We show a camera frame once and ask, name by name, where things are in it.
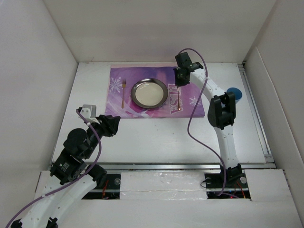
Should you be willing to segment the purple printed cloth placemat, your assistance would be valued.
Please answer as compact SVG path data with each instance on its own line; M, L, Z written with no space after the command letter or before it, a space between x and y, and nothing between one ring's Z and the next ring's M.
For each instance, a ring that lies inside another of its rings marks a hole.
M194 117L204 117L202 100L198 98L201 88L190 83L180 88L180 108L178 111L177 87L174 79L174 67L168 65L139 64L111 65L110 82L107 93L105 115L121 118L189 118L195 104L198 106ZM168 98L163 105L154 109L144 109L131 99L131 89L142 79L155 78L162 81L168 88ZM124 92L124 109L121 108L123 88L122 81L126 79Z

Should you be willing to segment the gold spoon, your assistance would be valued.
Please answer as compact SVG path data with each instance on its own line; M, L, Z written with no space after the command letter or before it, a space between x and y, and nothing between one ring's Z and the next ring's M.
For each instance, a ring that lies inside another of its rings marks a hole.
M178 111L181 110L181 106L180 106L180 87L177 86L177 100L178 100Z

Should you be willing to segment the metal rimmed cream plate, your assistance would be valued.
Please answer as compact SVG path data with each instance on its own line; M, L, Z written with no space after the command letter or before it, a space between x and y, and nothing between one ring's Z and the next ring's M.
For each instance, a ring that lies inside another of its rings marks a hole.
M135 83L131 89L131 99L144 109L158 108L168 97L167 86L155 78L146 78Z

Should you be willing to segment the gold fork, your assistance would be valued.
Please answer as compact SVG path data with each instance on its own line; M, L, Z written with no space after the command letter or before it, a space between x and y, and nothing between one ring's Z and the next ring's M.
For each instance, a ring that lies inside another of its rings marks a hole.
M121 108L124 109L124 92L125 92L125 88L126 88L126 79L123 79L123 81L122 81L122 88L123 88L123 96L122 96Z

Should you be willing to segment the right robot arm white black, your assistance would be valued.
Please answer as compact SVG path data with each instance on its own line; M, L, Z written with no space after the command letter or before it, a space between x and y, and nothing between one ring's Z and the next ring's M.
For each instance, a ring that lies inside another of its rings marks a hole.
M173 69L175 85L181 87L194 83L201 88L199 98L204 95L209 101L207 119L216 132L220 149L220 154L216 154L220 159L219 181L223 189L231 187L242 175L233 136L233 124L236 118L235 94L221 89L209 77L206 62L204 60L202 63L192 62L187 50L197 53L192 48L185 48L175 56L177 62L177 67Z

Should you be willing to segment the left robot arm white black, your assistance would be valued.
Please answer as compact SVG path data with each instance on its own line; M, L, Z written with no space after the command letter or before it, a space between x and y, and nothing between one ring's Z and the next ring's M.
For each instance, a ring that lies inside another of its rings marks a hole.
M118 131L119 116L100 115L88 119L79 117L88 126L73 129L64 141L64 148L50 168L50 177L40 197L20 211L29 208L23 218L14 216L8 228L57 228L67 211L75 206L90 190L106 184L106 170L94 161L87 165L95 148L101 148L102 137L112 137Z

